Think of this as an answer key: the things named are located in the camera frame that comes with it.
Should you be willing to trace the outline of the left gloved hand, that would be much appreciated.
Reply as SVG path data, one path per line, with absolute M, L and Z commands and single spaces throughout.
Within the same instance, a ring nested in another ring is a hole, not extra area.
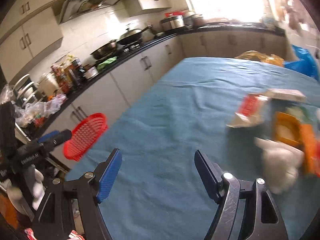
M 18 212 L 27 215 L 27 211 L 25 210 L 27 205 L 22 204 L 22 199 L 27 200 L 26 196 L 28 193 L 31 194 L 31 204 L 28 206 L 35 211 L 38 209 L 44 197 L 43 180 L 43 174 L 36 169 L 35 165 L 31 165 L 23 171 L 22 186 L 18 186 L 16 183 L 8 184 L 7 195 Z

